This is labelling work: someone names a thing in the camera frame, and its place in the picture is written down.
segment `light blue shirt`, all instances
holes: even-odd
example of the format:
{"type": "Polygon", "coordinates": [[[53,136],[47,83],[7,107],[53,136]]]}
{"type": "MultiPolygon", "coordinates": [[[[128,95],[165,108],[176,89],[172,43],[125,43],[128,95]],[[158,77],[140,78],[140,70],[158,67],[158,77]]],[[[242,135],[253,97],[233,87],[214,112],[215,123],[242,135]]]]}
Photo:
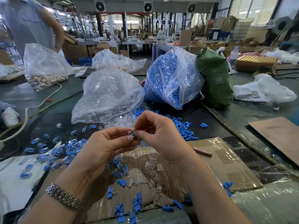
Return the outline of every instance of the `light blue shirt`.
{"type": "Polygon", "coordinates": [[[20,0],[16,3],[1,0],[0,2],[0,14],[13,36],[22,59],[26,43],[38,43],[47,48],[55,47],[52,28],[40,18],[42,8],[43,6],[36,0],[20,0]]]}

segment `bag of clear parts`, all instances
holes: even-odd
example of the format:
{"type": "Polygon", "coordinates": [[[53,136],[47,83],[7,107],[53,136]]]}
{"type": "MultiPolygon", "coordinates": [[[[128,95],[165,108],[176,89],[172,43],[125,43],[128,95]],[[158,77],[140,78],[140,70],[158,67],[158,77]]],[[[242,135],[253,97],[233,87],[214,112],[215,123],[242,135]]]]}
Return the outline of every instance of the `bag of clear parts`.
{"type": "Polygon", "coordinates": [[[37,91],[67,80],[74,71],[61,54],[40,44],[26,44],[23,60],[24,75],[37,91]]]}
{"type": "Polygon", "coordinates": [[[159,56],[147,71],[144,100],[166,102],[181,110],[204,84],[195,59],[196,55],[178,47],[159,56]]]}
{"type": "Polygon", "coordinates": [[[97,70],[115,68],[131,74],[143,68],[146,61],[147,59],[134,61],[129,57],[114,54],[109,49],[104,49],[95,54],[92,67],[97,70]]]}
{"type": "Polygon", "coordinates": [[[83,96],[72,111],[72,124],[104,123],[133,111],[144,99],[139,80],[118,69],[92,72],[83,89],[83,96]]]}

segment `fingernail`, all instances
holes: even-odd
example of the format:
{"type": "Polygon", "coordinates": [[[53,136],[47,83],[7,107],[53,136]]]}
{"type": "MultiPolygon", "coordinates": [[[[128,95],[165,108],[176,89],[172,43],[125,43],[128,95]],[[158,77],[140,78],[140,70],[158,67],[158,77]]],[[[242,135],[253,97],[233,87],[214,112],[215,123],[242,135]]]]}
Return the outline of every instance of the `fingernail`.
{"type": "Polygon", "coordinates": [[[132,135],[128,135],[126,137],[127,137],[128,142],[131,142],[133,140],[133,138],[134,138],[132,135]]]}

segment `watch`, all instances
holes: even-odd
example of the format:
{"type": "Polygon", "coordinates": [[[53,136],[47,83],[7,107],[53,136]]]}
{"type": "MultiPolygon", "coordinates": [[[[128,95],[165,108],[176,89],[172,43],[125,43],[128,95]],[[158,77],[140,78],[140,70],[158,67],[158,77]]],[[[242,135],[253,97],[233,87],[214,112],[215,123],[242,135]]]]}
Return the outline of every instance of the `watch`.
{"type": "Polygon", "coordinates": [[[54,198],[55,200],[59,201],[63,205],[66,205],[69,208],[78,210],[83,201],[79,198],[72,196],[68,192],[64,191],[62,188],[58,187],[55,183],[52,183],[46,190],[46,193],[54,198]]]}

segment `green bag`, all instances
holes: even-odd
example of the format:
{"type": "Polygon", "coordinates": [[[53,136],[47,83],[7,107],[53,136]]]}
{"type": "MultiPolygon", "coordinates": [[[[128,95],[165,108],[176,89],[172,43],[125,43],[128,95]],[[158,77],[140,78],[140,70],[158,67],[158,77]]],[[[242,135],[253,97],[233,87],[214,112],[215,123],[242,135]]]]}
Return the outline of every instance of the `green bag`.
{"type": "Polygon", "coordinates": [[[229,82],[226,58],[209,47],[196,53],[196,66],[204,77],[202,93],[214,107],[230,105],[234,91],[229,82]]]}

